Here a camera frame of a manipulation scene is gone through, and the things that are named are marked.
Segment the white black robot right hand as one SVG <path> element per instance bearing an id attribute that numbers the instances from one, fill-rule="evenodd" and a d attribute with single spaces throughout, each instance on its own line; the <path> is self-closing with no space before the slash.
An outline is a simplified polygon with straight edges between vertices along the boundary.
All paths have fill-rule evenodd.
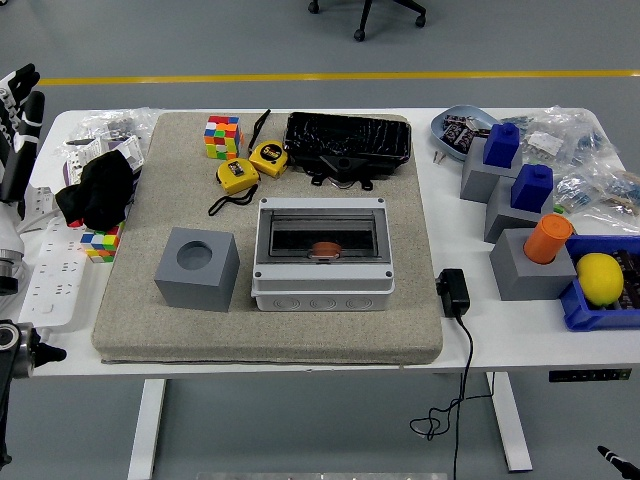
<path id="1" fill-rule="evenodd" d="M 612 450 L 605 446 L 599 445 L 597 451 L 604 457 L 604 459 L 612 464 L 621 474 L 623 479 L 627 480 L 639 480 L 640 470 L 634 464 L 628 460 L 620 457 Z"/>

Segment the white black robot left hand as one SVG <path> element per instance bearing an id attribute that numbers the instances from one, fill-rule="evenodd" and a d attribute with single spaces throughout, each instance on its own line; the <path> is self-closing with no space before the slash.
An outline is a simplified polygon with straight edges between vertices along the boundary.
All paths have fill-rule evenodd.
<path id="1" fill-rule="evenodd" d="M 40 142 L 45 96 L 32 63 L 1 79 L 1 249 L 23 251 L 16 227 Z"/>

